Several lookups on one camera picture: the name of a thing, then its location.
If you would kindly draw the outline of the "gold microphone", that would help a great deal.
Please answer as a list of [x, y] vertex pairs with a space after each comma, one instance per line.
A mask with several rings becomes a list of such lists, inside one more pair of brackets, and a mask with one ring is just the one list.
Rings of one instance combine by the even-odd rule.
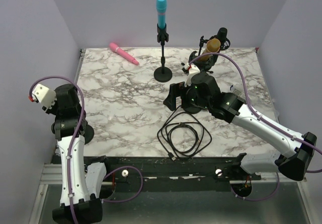
[[218, 39], [211, 39], [206, 43], [206, 48], [202, 53], [201, 61], [207, 61], [211, 55], [206, 53], [218, 52], [220, 49], [220, 41]]

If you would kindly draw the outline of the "short black mic stand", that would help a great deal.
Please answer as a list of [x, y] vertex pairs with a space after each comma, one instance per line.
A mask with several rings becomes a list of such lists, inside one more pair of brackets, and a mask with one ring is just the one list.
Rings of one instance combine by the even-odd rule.
[[85, 134], [84, 134], [85, 144], [90, 143], [94, 138], [94, 135], [95, 135], [94, 129], [90, 125], [87, 125], [85, 129]]

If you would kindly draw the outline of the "blue microphone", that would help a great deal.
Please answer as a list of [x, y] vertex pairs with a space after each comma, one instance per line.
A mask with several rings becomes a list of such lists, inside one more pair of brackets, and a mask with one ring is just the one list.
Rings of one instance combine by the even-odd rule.
[[157, 25], [160, 29], [166, 26], [167, 0], [156, 0]]

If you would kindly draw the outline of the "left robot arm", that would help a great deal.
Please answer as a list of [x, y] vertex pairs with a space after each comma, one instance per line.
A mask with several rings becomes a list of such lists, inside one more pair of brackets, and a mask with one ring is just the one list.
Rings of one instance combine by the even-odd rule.
[[88, 127], [73, 84], [59, 86], [55, 93], [52, 132], [60, 152], [62, 190], [60, 207], [53, 210], [52, 218], [56, 223], [100, 222], [102, 204], [97, 191], [87, 187], [84, 166], [84, 145], [93, 139], [94, 131]]

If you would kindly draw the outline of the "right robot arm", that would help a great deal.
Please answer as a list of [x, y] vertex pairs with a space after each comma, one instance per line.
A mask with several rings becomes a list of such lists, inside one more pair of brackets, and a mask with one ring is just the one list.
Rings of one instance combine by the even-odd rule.
[[231, 167], [236, 179], [256, 172], [277, 172], [294, 181], [303, 180], [313, 157], [314, 134], [292, 131], [265, 119], [256, 110], [251, 111], [243, 98], [232, 92], [221, 92], [215, 78], [206, 72], [193, 76], [189, 86], [184, 82], [171, 84], [163, 104], [174, 111], [177, 98], [181, 98], [183, 109], [207, 110], [216, 119], [248, 130], [278, 151], [276, 154], [238, 155], [237, 163]]

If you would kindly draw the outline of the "shock mount mic stand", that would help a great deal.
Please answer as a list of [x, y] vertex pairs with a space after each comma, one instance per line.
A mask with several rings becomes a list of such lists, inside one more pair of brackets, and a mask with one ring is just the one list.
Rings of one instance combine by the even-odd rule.
[[[197, 51], [193, 51], [190, 54], [188, 62], [190, 62], [191, 60], [193, 60], [196, 57], [199, 57], [199, 55], [196, 55], [196, 53], [197, 53]], [[206, 71], [206, 72], [209, 72], [209, 73], [213, 73], [211, 71], [211, 68], [217, 62], [218, 55], [207, 55], [205, 57], [206, 57], [206, 60], [202, 60], [200, 58], [200, 59], [196, 60], [194, 62], [194, 64], [200, 69], [201, 72]], [[188, 74], [188, 70], [185, 69], [185, 63], [182, 62], [181, 65], [183, 66], [183, 68], [182, 68], [183, 72], [185, 74]], [[183, 109], [184, 109], [184, 111], [186, 111], [187, 113], [190, 113], [190, 114], [196, 114], [196, 113], [201, 111], [201, 108], [194, 107], [194, 106], [189, 106], [189, 107], [186, 107], [186, 108], [183, 108]]]

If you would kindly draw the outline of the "pink microphone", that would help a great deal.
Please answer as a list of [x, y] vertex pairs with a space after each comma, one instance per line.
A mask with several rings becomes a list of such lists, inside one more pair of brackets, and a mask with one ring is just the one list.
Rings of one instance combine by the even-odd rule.
[[122, 58], [127, 60], [128, 62], [134, 64], [134, 65], [139, 65], [139, 62], [130, 54], [128, 54], [126, 51], [124, 51], [122, 48], [120, 48], [116, 43], [110, 43], [109, 44], [110, 49], [120, 55]]

